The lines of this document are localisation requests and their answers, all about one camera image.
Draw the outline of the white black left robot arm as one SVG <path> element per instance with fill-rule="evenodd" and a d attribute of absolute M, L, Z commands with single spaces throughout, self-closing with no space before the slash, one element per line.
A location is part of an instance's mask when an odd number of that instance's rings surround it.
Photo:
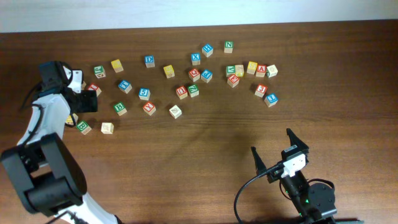
<path fill-rule="evenodd" d="M 120 223 L 88 193 L 84 173 L 63 143 L 66 120 L 98 110 L 94 90 L 83 90 L 83 72 L 61 61 L 39 67 L 41 81 L 27 95 L 32 116 L 16 146 L 1 164 L 24 208 L 54 223 Z"/>

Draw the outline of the yellow S block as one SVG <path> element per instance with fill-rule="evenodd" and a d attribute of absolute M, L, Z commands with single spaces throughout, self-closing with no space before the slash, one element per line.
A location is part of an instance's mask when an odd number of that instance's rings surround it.
<path fill-rule="evenodd" d="M 172 78 L 175 76 L 174 68 L 172 65 L 167 65 L 164 67 L 164 73 L 167 78 Z"/>

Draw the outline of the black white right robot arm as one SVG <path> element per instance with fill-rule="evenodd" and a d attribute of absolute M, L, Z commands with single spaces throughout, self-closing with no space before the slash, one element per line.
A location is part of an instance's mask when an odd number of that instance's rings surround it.
<path fill-rule="evenodd" d="M 256 148 L 251 147 L 256 178 L 267 177 L 271 184 L 278 181 L 301 217 L 301 223 L 335 223 L 335 186 L 323 179 L 307 180 L 302 169 L 308 164 L 309 147 L 291 129 L 286 129 L 290 147 L 281 152 L 282 160 L 267 168 Z"/>

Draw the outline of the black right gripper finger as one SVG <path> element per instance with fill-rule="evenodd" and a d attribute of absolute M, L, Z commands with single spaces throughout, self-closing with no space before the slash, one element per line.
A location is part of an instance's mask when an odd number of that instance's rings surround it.
<path fill-rule="evenodd" d="M 299 139 L 290 128 L 287 128 L 286 132 L 291 146 L 296 146 L 297 149 L 302 152 L 308 152 L 308 146 L 301 139 Z"/>
<path fill-rule="evenodd" d="M 259 154 L 257 153 L 256 147 L 251 146 L 251 152 L 254 158 L 256 175 L 262 175 L 267 170 L 267 167 L 265 166 Z"/>

